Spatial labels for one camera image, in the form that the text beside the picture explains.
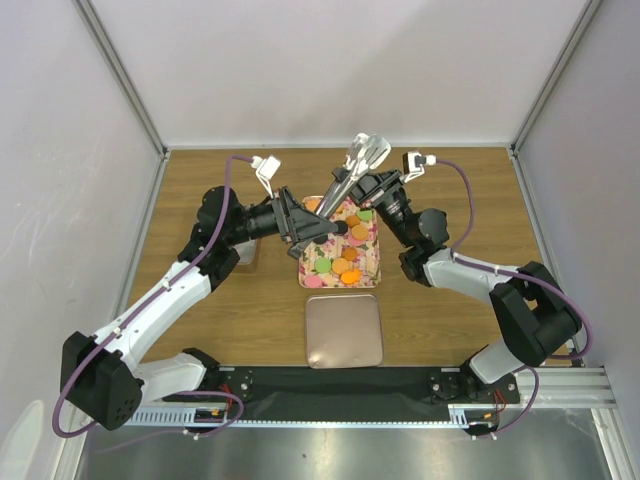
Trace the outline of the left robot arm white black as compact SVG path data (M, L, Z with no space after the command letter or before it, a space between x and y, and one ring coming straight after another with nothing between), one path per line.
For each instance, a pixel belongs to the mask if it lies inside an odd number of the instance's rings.
M288 188L275 190L262 202L242 205L230 186L207 191L197 221L176 261L128 310L87 336L76 332L63 344L60 396L52 426L57 435L64 402L70 402L94 424L115 430L142 404L191 393L213 398L220 388L213 359L197 349L151 363L143 358L185 312L213 293L240 261L236 247L272 235L302 251L318 237L336 233L333 213L345 196L331 187L310 210Z

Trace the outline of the metal serving tongs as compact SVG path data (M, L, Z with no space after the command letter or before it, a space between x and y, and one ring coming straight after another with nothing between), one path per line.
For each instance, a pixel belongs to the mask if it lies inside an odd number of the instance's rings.
M391 152L391 145L386 138L381 135L368 135L359 133L353 139L345 156L344 164L341 168L346 168L352 172L357 172L360 179L375 169L377 169ZM315 213L321 217L329 219L334 210L349 195L349 193L335 192L333 183L323 196Z

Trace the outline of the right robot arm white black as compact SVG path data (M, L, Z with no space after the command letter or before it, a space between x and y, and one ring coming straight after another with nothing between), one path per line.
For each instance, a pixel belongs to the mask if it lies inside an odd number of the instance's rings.
M557 357L565 342L589 330L584 312L544 265L505 267L448 247L446 213L414 211L398 170L365 174L348 196L356 206L374 210L405 247L399 260L409 280L492 307L501 337L461 365L460 388L467 399L486 400L505 376Z

